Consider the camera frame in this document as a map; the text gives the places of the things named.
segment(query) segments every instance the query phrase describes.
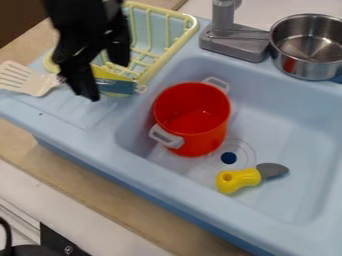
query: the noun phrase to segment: faucet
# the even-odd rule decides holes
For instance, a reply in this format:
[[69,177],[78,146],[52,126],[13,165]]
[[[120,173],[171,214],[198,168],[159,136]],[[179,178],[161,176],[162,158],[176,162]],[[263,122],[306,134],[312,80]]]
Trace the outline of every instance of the faucet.
[[233,28],[235,0],[213,0],[212,30],[217,36],[227,36]]
[[234,23],[241,0],[213,0],[212,22],[200,35],[201,48],[249,62],[267,56],[268,31]]

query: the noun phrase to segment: spatula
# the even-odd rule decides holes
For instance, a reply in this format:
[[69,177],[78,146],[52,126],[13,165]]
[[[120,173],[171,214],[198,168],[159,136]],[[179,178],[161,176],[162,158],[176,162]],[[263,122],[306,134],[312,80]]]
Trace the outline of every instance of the spatula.
[[41,97],[60,85],[54,74],[41,74],[13,61],[0,65],[0,89]]

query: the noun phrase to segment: toy kitchen sink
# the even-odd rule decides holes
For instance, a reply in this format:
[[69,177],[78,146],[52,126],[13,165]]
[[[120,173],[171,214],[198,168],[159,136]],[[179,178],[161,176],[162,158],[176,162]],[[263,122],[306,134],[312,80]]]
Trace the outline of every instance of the toy kitchen sink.
[[[201,20],[204,28],[208,21]],[[144,95],[98,103],[59,88],[44,98],[0,91],[0,115],[41,145],[118,182],[253,255],[341,255],[342,87],[282,74],[198,47],[199,32]],[[31,67],[43,71],[42,59]],[[234,113],[216,152],[182,158],[149,138],[151,106],[165,88],[209,76],[228,82]],[[226,148],[238,156],[226,165]],[[228,197],[215,176],[263,162],[291,173]]]

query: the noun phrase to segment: drain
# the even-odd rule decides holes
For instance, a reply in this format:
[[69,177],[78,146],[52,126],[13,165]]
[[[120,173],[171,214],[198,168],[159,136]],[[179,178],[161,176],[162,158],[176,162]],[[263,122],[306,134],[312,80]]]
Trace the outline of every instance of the drain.
[[237,161],[237,156],[233,152],[225,152],[221,155],[221,161],[225,164],[234,164]]

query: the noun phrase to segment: stainless steel pot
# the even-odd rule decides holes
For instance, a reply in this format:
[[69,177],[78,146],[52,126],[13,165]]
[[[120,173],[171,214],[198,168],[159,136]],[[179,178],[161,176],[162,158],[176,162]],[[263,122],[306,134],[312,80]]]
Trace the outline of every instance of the stainless steel pot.
[[342,20],[321,14],[293,15],[270,31],[271,57],[283,72],[305,80],[342,75]]

